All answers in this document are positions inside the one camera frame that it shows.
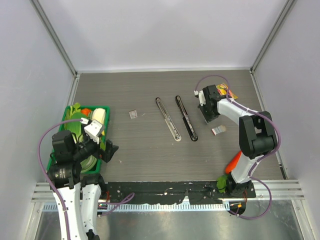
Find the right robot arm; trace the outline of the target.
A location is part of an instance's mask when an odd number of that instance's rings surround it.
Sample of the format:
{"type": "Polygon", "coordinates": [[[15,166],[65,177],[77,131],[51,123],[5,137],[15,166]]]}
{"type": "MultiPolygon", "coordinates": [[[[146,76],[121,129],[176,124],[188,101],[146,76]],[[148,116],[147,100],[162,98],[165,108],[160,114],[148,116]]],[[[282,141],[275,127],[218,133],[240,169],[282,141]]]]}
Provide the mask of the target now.
{"type": "Polygon", "coordinates": [[[227,174],[225,192],[233,198],[241,197],[249,187],[260,159],[270,154],[278,145],[271,114],[245,107],[229,94],[220,95],[215,85],[195,90],[194,95],[199,99],[198,108],[207,123],[223,115],[238,125],[241,156],[227,174]]]}

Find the red white staple box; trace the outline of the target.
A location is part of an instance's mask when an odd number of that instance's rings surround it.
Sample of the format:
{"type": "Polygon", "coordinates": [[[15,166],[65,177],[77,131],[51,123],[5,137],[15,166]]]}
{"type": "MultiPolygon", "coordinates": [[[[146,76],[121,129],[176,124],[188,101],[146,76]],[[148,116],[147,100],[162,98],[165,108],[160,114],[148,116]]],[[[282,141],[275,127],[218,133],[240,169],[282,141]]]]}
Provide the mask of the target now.
{"type": "Polygon", "coordinates": [[[136,110],[132,110],[129,112],[129,116],[131,119],[135,119],[138,117],[137,111],[136,110]]]}

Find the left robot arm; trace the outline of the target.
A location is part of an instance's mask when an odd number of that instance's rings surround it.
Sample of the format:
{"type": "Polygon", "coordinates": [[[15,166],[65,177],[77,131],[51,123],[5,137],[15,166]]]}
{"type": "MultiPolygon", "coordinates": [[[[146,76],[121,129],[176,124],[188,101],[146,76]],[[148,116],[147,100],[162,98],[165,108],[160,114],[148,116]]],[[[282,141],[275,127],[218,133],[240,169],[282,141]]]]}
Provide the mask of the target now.
{"type": "Polygon", "coordinates": [[[107,140],[101,148],[89,136],[75,143],[69,130],[54,134],[52,146],[56,163],[47,175],[58,208],[61,239],[98,240],[98,201],[106,195],[107,184],[99,173],[81,177],[81,163],[91,156],[109,162],[119,147],[107,140]]]}

